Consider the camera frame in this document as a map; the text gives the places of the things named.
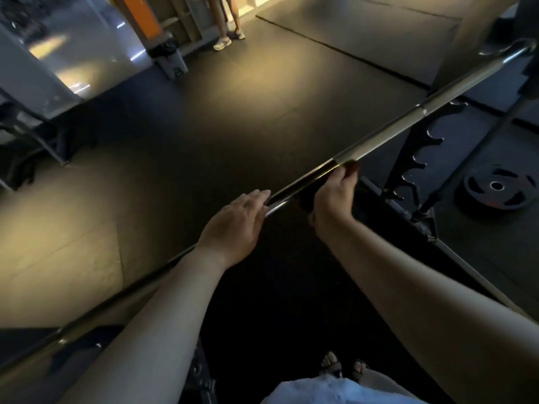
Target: rubber mat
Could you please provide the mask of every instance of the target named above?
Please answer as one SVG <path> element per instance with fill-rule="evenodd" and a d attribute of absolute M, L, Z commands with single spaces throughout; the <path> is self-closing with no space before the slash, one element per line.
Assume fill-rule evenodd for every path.
<path fill-rule="evenodd" d="M 283 0 L 258 14 L 262 19 L 430 84 L 460 22 L 453 8 L 389 4 L 390 0 Z M 441 12 L 448 10 L 449 15 Z"/>

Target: weight plate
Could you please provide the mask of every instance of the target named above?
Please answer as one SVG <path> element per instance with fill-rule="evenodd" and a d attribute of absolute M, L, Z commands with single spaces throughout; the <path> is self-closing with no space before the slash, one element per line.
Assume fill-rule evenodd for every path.
<path fill-rule="evenodd" d="M 492 210 L 518 210 L 538 193 L 534 176 L 500 164 L 471 170 L 464 176 L 462 186 L 471 201 Z"/>

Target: sneaker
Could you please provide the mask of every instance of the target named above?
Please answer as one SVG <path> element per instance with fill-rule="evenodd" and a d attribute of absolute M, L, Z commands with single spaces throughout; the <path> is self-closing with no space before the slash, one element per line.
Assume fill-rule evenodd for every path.
<path fill-rule="evenodd" d="M 219 41 L 213 46 L 213 49 L 216 51 L 220 51 L 222 49 L 225 49 L 227 46 L 232 44 L 232 40 L 229 37 L 226 38 L 219 38 Z"/>

